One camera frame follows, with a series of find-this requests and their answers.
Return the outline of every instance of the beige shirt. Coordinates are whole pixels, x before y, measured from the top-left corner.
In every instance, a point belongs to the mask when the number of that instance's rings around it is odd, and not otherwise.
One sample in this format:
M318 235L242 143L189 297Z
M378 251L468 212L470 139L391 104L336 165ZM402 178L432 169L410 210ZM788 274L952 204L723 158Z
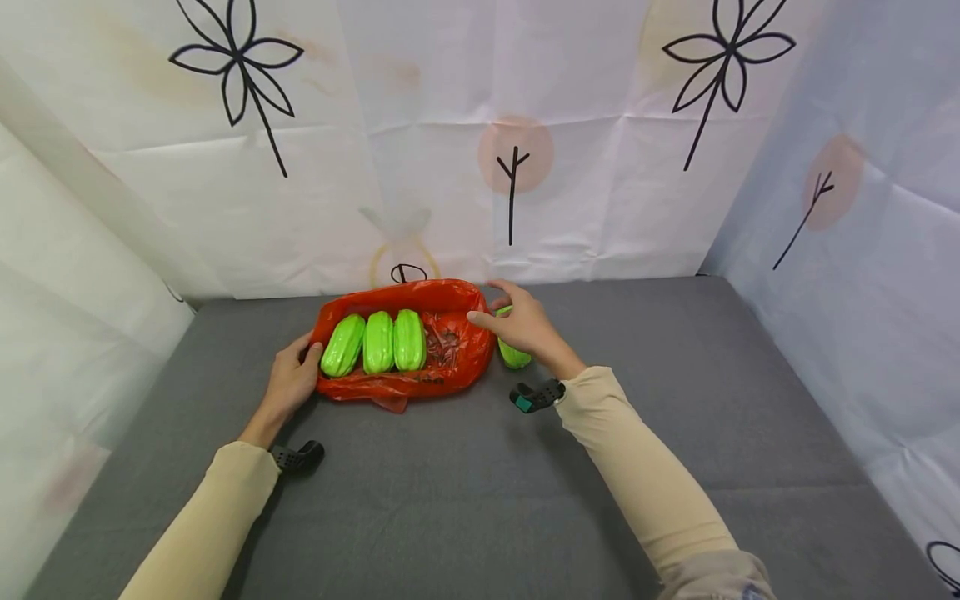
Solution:
M613 372L564 382L564 428L587 449L664 585L660 600L776 600L703 489L627 401ZM214 600L280 474L266 450L217 451L206 477L133 575L121 600Z

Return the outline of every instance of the forearm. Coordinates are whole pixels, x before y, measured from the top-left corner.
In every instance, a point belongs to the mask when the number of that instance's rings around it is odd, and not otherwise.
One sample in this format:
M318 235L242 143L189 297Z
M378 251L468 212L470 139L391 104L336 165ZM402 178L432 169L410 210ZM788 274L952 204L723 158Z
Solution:
M262 447L234 442L220 448L121 600L220 598L278 476L273 457Z
M707 494L640 419L612 371L590 367L565 381L564 428L593 463L660 576L685 559L737 549Z

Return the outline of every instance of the hand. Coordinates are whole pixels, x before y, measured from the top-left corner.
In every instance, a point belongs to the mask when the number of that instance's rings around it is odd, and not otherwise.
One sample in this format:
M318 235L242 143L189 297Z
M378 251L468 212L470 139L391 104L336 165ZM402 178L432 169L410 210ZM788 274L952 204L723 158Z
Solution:
M310 347L301 364L300 353L310 343L311 334L312 332L306 333L276 354L267 393L240 435L241 442L269 448L283 423L287 422L313 393L317 377L320 376L320 359L324 354L324 345L318 343Z
M530 292L503 279L487 284L507 294L494 300L491 310L497 311L511 304L513 308L499 317L471 310L467 313L471 323L492 331L508 346L532 354L558 379L572 379L587 368L550 323L543 305Z

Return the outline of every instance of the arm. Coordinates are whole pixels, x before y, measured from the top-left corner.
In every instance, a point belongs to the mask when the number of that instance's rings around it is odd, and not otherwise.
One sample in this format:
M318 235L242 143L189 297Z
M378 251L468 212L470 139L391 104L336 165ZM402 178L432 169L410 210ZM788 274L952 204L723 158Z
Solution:
M303 336L276 355L263 402L240 438L217 451L206 477L133 574L121 600L215 600L280 474L267 448L317 383L323 348Z
M753 599L745 592L753 586L756 600L772 600L763 565L739 551L707 494L640 419L613 372L588 368L528 292L507 281L491 285L508 294L492 309L512 303L513 310L500 318L471 313L470 320L530 352L564 381L557 405L564 428L603 476L666 585L663 597Z

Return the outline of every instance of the left hand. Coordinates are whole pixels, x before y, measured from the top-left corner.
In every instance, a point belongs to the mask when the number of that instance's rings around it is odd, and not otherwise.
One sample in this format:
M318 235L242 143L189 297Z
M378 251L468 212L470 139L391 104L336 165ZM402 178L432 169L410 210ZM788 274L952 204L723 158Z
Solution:
M276 354L270 371L270 383L259 408L253 414L239 440L269 448L283 423L310 397L320 376L323 344L314 344L300 363L300 353L310 343L311 332Z

